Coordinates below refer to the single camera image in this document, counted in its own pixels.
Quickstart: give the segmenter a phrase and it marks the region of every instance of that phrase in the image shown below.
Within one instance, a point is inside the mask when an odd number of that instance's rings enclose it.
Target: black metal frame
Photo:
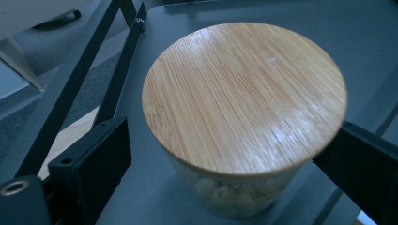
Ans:
[[[93,127],[52,160],[43,181],[19,176],[0,185],[0,224],[95,224],[131,165],[126,118]]]
[[[130,61],[145,25],[147,11],[155,6],[192,2],[199,1],[151,0],[143,3],[137,12],[131,0],[102,0],[66,63],[59,69],[56,82],[46,91],[18,140],[0,164],[0,184],[8,184],[10,180],[27,175],[25,179],[31,179],[32,184],[38,182],[31,176],[37,175],[46,158],[119,9],[123,12],[130,33],[99,107],[94,126],[114,118],[121,89],[130,69]],[[314,163],[376,222],[397,224],[397,150],[397,146],[376,135],[344,123],[336,139],[325,152],[314,159]],[[34,193],[29,192],[29,196],[42,197],[40,191]],[[48,220],[46,213],[43,215],[42,221]]]

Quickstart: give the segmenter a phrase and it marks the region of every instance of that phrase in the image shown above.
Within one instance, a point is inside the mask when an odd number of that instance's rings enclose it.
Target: jar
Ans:
[[[145,120],[198,202],[222,218],[265,211],[344,120],[344,79],[306,37],[256,22],[210,26],[152,65]]]

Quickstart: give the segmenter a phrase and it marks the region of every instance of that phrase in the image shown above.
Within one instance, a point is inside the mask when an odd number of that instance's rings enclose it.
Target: bamboo lid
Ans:
[[[309,39],[281,27],[226,23],[164,51],[143,91],[161,145],[193,168],[249,177],[320,153],[345,114],[344,79]]]

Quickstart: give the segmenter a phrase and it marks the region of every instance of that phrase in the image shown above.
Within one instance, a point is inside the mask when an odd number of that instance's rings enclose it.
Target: wooden lid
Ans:
[[[340,70],[309,39],[252,22],[211,26],[164,51],[143,91],[161,145],[196,169],[249,177],[297,167],[339,130]]]

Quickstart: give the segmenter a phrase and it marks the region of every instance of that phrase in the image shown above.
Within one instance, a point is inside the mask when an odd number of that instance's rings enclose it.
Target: black rod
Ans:
[[[144,19],[146,18],[146,10],[144,4],[140,6],[137,16],[130,28],[129,35],[124,44],[122,53],[115,67],[114,75],[109,83],[106,94],[99,105],[93,127],[106,120],[114,118],[117,103],[120,98],[127,73],[130,68],[131,59],[134,56],[141,31],[143,29]]]

